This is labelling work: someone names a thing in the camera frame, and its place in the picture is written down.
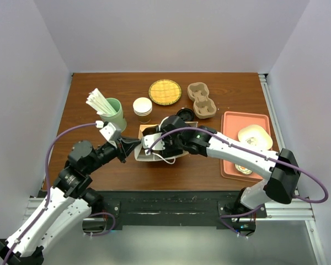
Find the brown paper bag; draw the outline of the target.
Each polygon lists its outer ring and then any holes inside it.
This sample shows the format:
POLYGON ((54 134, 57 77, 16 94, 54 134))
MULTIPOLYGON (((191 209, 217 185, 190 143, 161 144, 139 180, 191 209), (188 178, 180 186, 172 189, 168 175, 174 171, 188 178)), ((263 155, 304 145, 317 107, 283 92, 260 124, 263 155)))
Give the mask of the brown paper bag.
POLYGON ((148 153, 148 148, 154 143, 154 141, 161 136, 158 124, 140 125, 138 131, 138 138, 141 140, 141 144, 134 150, 135 160, 138 162, 156 162, 164 161, 170 165, 175 163, 177 158, 188 155, 187 151, 182 149, 171 149, 166 147, 164 140, 159 141, 151 151, 148 153))

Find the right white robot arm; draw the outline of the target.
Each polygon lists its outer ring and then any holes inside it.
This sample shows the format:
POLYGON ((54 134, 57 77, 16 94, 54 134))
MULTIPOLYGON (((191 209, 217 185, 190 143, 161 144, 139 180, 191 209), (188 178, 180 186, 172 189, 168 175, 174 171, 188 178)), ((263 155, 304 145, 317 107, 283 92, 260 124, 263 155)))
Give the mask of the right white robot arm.
POLYGON ((207 126, 192 127, 176 115, 165 118, 156 128, 167 151, 176 149, 218 158, 261 176, 260 182, 240 191, 236 201, 229 205, 229 213, 246 217, 267 202, 290 204, 295 198, 300 173, 290 150, 275 152, 251 146, 207 126))

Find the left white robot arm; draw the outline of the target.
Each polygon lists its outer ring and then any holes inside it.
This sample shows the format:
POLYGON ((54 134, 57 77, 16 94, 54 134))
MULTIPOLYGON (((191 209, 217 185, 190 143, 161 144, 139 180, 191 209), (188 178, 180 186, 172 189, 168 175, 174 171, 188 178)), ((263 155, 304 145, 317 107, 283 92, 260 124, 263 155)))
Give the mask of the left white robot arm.
POLYGON ((49 246, 67 229, 88 216, 102 213, 103 196, 89 187, 90 174, 117 158, 124 163, 139 139, 110 137, 94 148, 89 141, 73 145, 64 169, 41 204, 10 237, 0 239, 3 264, 42 264, 49 246))

